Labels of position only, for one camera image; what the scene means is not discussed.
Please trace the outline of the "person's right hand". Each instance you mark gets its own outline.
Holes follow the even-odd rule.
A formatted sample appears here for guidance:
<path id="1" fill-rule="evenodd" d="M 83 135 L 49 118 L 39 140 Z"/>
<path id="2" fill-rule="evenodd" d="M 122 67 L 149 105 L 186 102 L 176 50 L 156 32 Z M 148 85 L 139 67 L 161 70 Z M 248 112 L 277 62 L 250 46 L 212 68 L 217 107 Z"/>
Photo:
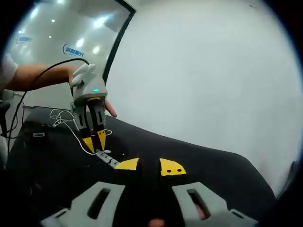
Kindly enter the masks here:
<path id="1" fill-rule="evenodd" d="M 160 218 L 154 218 L 148 222 L 148 227 L 165 227 L 165 221 Z"/>

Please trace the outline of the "person's left hand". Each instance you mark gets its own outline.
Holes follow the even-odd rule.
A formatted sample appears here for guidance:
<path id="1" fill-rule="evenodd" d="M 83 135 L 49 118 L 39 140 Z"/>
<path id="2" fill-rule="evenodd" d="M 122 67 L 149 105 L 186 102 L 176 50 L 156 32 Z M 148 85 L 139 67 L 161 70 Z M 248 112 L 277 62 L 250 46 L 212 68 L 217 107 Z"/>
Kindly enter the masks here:
<path id="1" fill-rule="evenodd" d="M 105 109 L 109 112 L 109 114 L 116 118 L 117 117 L 117 113 L 114 110 L 114 108 L 112 107 L 112 105 L 105 99 Z"/>

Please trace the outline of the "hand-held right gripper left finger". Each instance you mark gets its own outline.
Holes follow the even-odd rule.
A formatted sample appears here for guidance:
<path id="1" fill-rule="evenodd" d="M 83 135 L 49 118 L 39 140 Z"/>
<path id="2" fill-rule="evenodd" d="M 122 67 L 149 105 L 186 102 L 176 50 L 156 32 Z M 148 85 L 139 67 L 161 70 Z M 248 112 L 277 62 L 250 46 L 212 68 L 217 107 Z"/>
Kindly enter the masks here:
<path id="1" fill-rule="evenodd" d="M 43 227 L 147 227 L 149 203 L 144 201 L 142 160 L 132 158 L 90 167 L 68 184 L 62 208 L 40 221 Z"/>

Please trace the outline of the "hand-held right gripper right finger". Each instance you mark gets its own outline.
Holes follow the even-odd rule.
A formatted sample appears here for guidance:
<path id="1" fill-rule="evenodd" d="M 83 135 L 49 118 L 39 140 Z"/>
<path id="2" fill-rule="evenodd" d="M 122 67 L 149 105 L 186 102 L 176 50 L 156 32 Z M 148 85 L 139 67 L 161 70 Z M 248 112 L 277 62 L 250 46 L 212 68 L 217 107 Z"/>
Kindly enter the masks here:
<path id="1" fill-rule="evenodd" d="M 185 168 L 157 160 L 157 195 L 166 227 L 255 227 L 257 221 L 228 208 L 227 201 L 201 182 L 190 183 Z"/>

